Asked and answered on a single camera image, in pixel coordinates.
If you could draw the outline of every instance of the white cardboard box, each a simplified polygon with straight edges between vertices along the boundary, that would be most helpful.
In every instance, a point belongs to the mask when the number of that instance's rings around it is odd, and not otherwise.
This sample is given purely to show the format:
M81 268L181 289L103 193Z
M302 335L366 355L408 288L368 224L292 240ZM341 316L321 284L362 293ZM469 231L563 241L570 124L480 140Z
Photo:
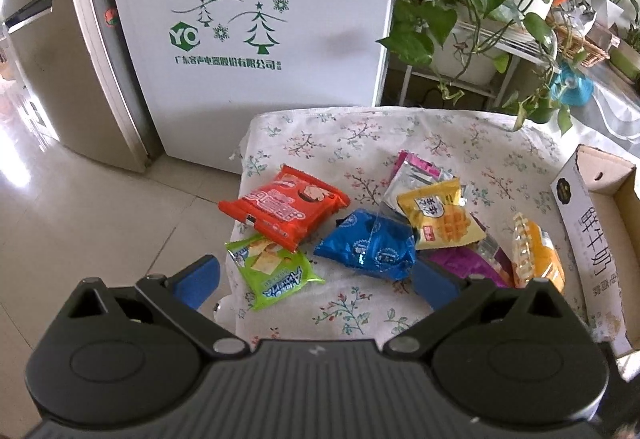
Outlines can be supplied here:
M578 145L552 183L597 341L640 350L640 200L636 166Z

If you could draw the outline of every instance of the floral tablecloth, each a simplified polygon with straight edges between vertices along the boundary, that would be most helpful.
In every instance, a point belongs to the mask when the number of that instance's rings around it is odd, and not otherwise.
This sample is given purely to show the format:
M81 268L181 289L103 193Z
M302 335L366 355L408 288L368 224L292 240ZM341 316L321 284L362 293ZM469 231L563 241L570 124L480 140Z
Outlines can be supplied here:
M302 245L324 285L310 284L273 307L252 311L252 293L227 257L232 295L221 302L222 319L237 336L257 343L274 339L373 338L379 344L430 313L410 280L395 283L354 273L315 257L316 244L358 207L376 210L400 150L458 175L472 185L468 210L511 255L512 218L523 212L551 235L566 272L565 297L584 317L584 298L568 237L550 185L577 143L628 157L616 145L582 127L559 137L548 127L527 124L509 132L513 118L470 111L409 108L329 108L271 112L257 116L244 140L240 193L273 179L281 164L335 185L351 198ZM249 236L236 223L231 240Z

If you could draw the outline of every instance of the green snack package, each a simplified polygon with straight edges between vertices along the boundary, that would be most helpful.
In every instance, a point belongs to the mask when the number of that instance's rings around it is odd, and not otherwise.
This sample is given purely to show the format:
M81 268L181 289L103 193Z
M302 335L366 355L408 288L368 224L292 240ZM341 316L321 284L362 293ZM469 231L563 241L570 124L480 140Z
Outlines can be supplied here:
M260 234L229 242L226 249L255 294L254 311L299 291L307 282L324 283L302 251L291 253Z

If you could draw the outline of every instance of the silver screw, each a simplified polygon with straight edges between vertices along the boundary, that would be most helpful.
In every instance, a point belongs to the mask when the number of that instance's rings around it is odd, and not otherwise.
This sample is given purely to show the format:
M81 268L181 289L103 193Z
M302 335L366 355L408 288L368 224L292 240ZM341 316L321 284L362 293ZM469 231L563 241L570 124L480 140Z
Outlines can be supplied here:
M235 355L244 351L244 342L239 338L221 338L213 344L218 354Z
M412 336L399 336L389 342L389 348L395 353L411 354L420 349L420 342Z

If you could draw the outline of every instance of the black round logo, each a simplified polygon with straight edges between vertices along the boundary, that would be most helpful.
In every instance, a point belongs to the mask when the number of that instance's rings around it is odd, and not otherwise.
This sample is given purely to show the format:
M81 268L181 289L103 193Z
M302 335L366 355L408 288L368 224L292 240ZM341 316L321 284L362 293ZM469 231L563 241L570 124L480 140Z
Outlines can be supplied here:
M564 177L558 179L558 184L556 185L556 191L558 192L558 199L562 204L569 204L571 200L571 187L569 186L569 181L567 181Z

